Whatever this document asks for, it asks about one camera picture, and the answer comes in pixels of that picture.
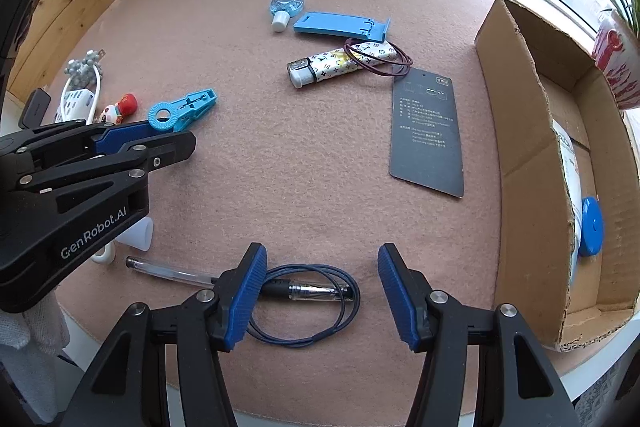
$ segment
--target white bottle cap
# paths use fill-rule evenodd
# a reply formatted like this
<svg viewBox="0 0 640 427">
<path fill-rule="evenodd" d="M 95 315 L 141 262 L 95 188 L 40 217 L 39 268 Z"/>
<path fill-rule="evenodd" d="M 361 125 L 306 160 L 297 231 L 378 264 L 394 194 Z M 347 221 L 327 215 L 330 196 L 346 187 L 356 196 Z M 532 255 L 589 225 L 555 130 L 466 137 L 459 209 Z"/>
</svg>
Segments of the white bottle cap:
<svg viewBox="0 0 640 427">
<path fill-rule="evenodd" d="M 302 86 L 306 86 L 306 84 L 312 84 L 314 82 L 313 73 L 309 70 L 309 68 L 302 68 L 301 70 L 290 70 L 289 78 L 291 79 L 291 84 L 296 89 L 300 89 Z"/>
<path fill-rule="evenodd" d="M 154 233 L 154 222 L 149 216 L 131 225 L 116 240 L 138 250 L 147 251 L 151 247 L 151 236 Z"/>
<path fill-rule="evenodd" d="M 116 245 L 113 241 L 107 243 L 91 256 L 91 260 L 98 264 L 111 264 L 116 258 Z"/>
<path fill-rule="evenodd" d="M 273 21 L 271 22 L 271 27 L 275 32 L 283 32 L 284 28 L 289 24 L 289 14 L 284 10 L 280 10 L 279 12 L 274 13 Z"/>
</svg>

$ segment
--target small toy figure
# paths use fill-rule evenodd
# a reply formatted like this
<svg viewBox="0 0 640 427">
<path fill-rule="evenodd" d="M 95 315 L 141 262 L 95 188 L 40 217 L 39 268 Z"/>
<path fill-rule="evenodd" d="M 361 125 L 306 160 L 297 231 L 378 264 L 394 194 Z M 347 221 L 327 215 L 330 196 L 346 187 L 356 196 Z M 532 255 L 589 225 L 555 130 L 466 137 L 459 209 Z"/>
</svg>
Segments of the small toy figure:
<svg viewBox="0 0 640 427">
<path fill-rule="evenodd" d="M 122 123 L 125 116 L 130 116 L 138 110 L 138 100 L 130 92 L 124 95 L 116 105 L 108 105 L 100 114 L 98 121 L 110 122 L 116 125 Z"/>
</svg>

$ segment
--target table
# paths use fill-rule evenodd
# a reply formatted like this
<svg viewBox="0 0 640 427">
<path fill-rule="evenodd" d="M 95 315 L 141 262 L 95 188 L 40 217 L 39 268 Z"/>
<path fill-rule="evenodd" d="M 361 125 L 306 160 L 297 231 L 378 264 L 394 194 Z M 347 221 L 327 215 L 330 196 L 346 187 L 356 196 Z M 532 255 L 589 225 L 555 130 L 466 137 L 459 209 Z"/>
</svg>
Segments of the table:
<svg viewBox="0 0 640 427">
<path fill-rule="evenodd" d="M 306 0 L 308 10 L 390 16 L 389 39 L 418 67 L 453 79 L 462 200 L 388 175 L 389 80 L 354 73 L 301 90 L 291 86 L 287 62 L 341 41 L 290 29 L 274 35 L 268 1 L 117 0 L 72 56 L 103 47 L 100 105 L 131 91 L 140 118 L 153 103 L 194 90 L 213 87 L 220 97 L 193 127 L 198 145 L 191 160 L 150 177 L 156 222 L 150 259 L 219 273 L 235 266 L 250 241 L 261 241 L 270 266 L 334 264 L 361 285 L 360 314 L 340 335 L 294 351 L 246 339 L 222 356 L 234 408 L 292 423 L 404 425 L 422 357 L 398 338 L 375 253 L 394 241 L 434 287 L 465 304 L 492 305 L 500 180 L 473 41 L 493 0 Z M 54 82 L 54 98 L 62 82 L 61 76 Z M 57 291 L 96 339 L 133 301 L 156 308 L 193 292 L 128 271 L 124 256 L 135 254 L 121 247 L 111 266 L 85 263 Z M 270 311 L 258 305 L 256 315 L 265 329 L 287 336 L 317 331 L 334 312 L 284 303 Z M 463 413 L 474 407 L 477 365 L 472 349 Z M 168 376 L 176 381 L 175 360 Z"/>
</svg>

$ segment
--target ballpoint pen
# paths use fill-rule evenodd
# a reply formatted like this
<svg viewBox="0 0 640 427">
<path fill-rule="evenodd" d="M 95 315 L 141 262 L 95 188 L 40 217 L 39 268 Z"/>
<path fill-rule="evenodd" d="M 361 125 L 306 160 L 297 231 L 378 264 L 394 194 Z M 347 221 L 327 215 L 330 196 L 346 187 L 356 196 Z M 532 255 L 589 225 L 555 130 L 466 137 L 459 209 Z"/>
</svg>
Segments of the ballpoint pen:
<svg viewBox="0 0 640 427">
<path fill-rule="evenodd" d="M 197 270 L 187 270 L 168 266 L 166 264 L 152 263 L 138 257 L 127 257 L 125 261 L 128 268 L 133 270 L 182 283 L 199 286 L 201 288 L 213 288 L 218 277 Z M 344 299 L 353 300 L 353 290 L 348 284 L 338 283 Z M 338 292 L 331 284 L 319 282 L 294 281 L 289 279 L 273 279 L 262 286 L 260 295 L 292 301 L 339 301 Z"/>
</svg>

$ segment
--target blue spray bottle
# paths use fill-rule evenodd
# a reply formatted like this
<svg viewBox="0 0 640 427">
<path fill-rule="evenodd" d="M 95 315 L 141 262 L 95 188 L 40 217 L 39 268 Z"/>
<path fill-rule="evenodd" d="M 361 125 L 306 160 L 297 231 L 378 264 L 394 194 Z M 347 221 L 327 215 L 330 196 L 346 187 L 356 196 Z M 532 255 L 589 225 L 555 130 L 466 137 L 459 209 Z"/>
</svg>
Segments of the blue spray bottle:
<svg viewBox="0 0 640 427">
<path fill-rule="evenodd" d="M 305 0 L 271 0 L 269 10 L 273 15 L 271 27 L 275 32 L 283 32 L 291 17 L 295 17 L 305 5 Z"/>
</svg>

